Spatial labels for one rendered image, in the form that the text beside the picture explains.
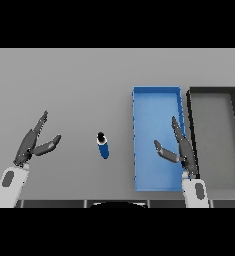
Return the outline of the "dark grey bin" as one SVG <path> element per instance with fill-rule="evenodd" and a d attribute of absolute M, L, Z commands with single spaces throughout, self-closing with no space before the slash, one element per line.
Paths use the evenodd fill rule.
<path fill-rule="evenodd" d="M 190 87 L 191 140 L 208 189 L 235 189 L 235 87 Z"/>

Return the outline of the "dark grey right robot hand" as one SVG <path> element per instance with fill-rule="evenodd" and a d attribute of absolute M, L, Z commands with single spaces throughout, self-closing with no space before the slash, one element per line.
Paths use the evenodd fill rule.
<path fill-rule="evenodd" d="M 155 148 L 160 157 L 172 162 L 180 162 L 182 167 L 192 176 L 199 177 L 199 171 L 196 164 L 195 154 L 188 139 L 182 134 L 181 128 L 175 117 L 172 117 L 172 128 L 176 141 L 178 143 L 179 153 L 176 154 L 163 148 L 158 140 L 154 141 Z"/>

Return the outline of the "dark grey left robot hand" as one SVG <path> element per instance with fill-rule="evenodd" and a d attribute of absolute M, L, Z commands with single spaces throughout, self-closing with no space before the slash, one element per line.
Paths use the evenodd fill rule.
<path fill-rule="evenodd" d="M 40 136 L 42 128 L 47 121 L 48 111 L 45 111 L 38 120 L 36 126 L 30 129 L 24 136 L 13 163 L 23 168 L 24 165 L 35 156 L 42 156 L 53 151 L 61 140 L 61 135 L 56 135 L 51 141 L 37 146 L 37 139 Z"/>

